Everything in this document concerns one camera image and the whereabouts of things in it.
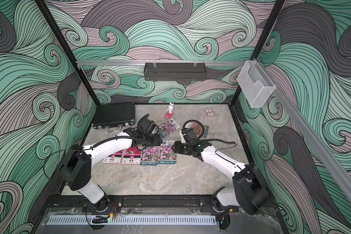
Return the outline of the purple flower seed packet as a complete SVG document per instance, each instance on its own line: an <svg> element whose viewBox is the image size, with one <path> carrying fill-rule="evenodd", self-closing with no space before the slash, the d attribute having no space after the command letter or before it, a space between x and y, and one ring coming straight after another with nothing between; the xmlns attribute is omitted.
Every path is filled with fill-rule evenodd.
<svg viewBox="0 0 351 234"><path fill-rule="evenodd" d="M159 125L159 134L162 138L166 138L180 127L181 126L173 118L171 118Z"/></svg>

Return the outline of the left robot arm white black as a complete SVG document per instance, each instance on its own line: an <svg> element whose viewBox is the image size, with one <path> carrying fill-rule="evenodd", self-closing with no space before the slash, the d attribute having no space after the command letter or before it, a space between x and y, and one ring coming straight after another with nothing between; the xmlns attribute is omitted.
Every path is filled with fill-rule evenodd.
<svg viewBox="0 0 351 234"><path fill-rule="evenodd" d="M109 198L94 176L98 169L103 169L104 160L135 146L146 148L161 144L160 135L140 134L131 129L92 145L73 145L62 157L58 172L71 191L83 195L97 211L102 212L107 209Z"/></svg>

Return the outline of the white teal seed packet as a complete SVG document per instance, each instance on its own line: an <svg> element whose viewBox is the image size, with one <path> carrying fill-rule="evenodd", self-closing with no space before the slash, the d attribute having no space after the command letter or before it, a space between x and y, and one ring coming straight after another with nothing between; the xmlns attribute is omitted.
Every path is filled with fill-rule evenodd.
<svg viewBox="0 0 351 234"><path fill-rule="evenodd" d="M172 150L175 141L164 141L159 147L159 164L176 164L177 154Z"/></svg>

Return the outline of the red flower seed packet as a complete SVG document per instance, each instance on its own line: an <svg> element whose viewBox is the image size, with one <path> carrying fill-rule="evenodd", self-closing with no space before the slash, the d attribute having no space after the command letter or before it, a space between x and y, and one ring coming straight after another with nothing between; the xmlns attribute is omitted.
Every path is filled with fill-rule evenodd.
<svg viewBox="0 0 351 234"><path fill-rule="evenodd" d="M185 125L185 128L192 128L195 131L196 136L199 138L202 138L202 137L206 138L209 132L209 126L203 125L196 121L187 122Z"/></svg>

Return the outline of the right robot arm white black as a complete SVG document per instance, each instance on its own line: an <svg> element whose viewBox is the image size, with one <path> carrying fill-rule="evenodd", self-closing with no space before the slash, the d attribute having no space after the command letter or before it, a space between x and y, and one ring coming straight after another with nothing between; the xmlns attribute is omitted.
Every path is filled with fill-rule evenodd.
<svg viewBox="0 0 351 234"><path fill-rule="evenodd" d="M238 162L206 141L198 143L176 141L172 150L176 154L200 159L232 180L233 188L224 187L213 195L214 208L218 211L240 207L246 213L254 215L271 197L268 183L254 163Z"/></svg>

